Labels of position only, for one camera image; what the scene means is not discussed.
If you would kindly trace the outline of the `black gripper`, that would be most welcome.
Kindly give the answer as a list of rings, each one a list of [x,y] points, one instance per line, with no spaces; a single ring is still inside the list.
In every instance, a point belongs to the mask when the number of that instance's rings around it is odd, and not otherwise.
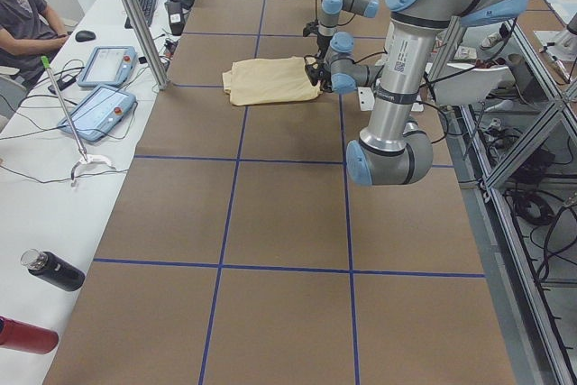
[[[333,39],[333,36],[325,36],[322,34],[318,34],[316,36],[316,44],[318,47],[318,51],[316,57],[319,59],[323,59],[330,49],[330,44]]]
[[[332,91],[332,81],[331,81],[331,74],[326,72],[326,71],[322,71],[319,74],[319,88],[321,91]]]

